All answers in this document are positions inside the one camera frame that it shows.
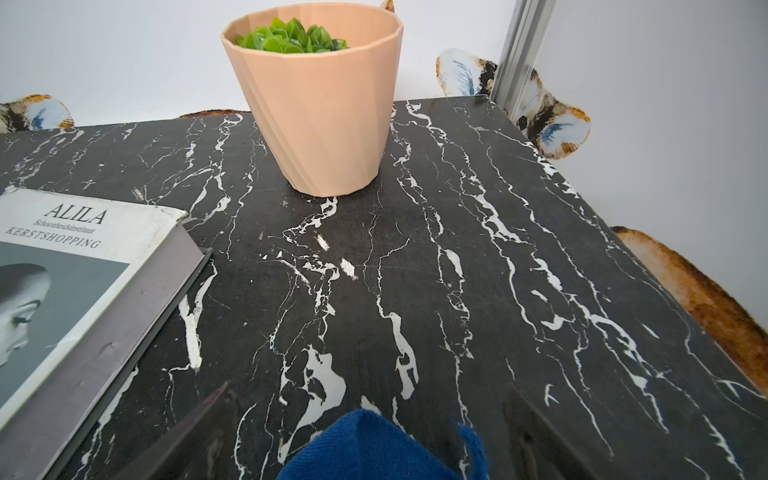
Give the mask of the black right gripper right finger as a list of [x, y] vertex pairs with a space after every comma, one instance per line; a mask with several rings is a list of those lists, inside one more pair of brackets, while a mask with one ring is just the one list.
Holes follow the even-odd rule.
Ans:
[[505, 421], [517, 479], [598, 479], [516, 386], [507, 389]]

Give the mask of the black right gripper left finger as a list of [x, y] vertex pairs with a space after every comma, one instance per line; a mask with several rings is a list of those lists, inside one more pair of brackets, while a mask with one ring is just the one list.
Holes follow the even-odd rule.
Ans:
[[116, 479], [227, 479], [232, 470], [238, 402], [223, 383]]

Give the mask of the blue microfiber cloth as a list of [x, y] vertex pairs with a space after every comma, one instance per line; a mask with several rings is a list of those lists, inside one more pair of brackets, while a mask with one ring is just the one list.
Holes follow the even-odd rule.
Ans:
[[280, 479], [458, 479], [450, 469], [378, 413], [348, 413], [280, 471]]

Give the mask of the grey Twins story book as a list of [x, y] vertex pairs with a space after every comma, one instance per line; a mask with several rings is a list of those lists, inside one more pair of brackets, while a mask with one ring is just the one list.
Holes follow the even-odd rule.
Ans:
[[209, 260], [186, 212], [1, 196], [1, 475], [42, 479], [88, 430]]

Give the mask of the peach plant pot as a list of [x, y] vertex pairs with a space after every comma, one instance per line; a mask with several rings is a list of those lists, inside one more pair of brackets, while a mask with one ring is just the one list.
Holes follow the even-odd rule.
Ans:
[[[275, 17], [325, 27], [340, 52], [282, 54], [237, 45]], [[347, 195], [379, 173], [395, 96], [404, 26], [383, 7], [278, 6], [232, 20], [221, 42], [283, 176], [316, 197]]]

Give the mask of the green succulent plant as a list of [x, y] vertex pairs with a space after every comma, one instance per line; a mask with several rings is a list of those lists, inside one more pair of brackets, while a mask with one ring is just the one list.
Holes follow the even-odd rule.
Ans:
[[278, 17], [267, 26], [237, 35], [235, 44], [244, 49], [279, 54], [330, 53], [350, 48], [345, 39], [333, 38], [323, 26], [305, 28], [297, 18], [284, 22]]

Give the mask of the aluminium frame post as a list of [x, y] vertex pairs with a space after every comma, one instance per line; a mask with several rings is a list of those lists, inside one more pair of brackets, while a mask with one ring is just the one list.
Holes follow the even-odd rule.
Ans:
[[526, 83], [557, 4], [557, 0], [515, 2], [491, 91], [492, 100], [509, 117], [520, 108]]

